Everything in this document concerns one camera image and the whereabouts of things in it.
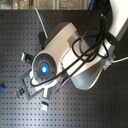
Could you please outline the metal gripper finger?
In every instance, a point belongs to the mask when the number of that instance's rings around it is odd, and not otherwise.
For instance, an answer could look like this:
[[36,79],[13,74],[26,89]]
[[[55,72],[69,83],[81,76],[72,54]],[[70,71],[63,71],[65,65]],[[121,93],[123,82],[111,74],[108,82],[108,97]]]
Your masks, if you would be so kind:
[[48,106],[49,106],[49,100],[43,99],[41,102],[41,109],[42,110],[48,110]]

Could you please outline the grey gripper blue light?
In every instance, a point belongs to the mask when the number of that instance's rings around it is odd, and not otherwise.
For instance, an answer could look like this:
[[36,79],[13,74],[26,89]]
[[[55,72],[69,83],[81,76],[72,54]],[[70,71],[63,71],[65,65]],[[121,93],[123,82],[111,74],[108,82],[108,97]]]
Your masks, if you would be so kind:
[[[58,74],[62,71],[61,54],[47,51],[39,52],[32,62],[32,87],[51,88],[59,80]],[[21,98],[25,90],[18,88],[15,92],[17,98]]]

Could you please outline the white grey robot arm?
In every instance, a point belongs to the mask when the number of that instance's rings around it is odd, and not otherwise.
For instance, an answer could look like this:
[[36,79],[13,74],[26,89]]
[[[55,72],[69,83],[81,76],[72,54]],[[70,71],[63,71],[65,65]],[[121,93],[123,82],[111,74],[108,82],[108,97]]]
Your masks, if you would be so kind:
[[42,50],[32,56],[22,53],[21,60],[31,68],[20,77],[17,98],[31,100],[43,93],[41,108],[48,110],[50,91],[60,79],[59,91],[71,79],[77,89],[89,90],[103,69],[115,63],[113,51],[128,28],[128,0],[109,0],[100,14],[100,24],[80,36],[71,22],[57,25],[50,34],[40,32]]

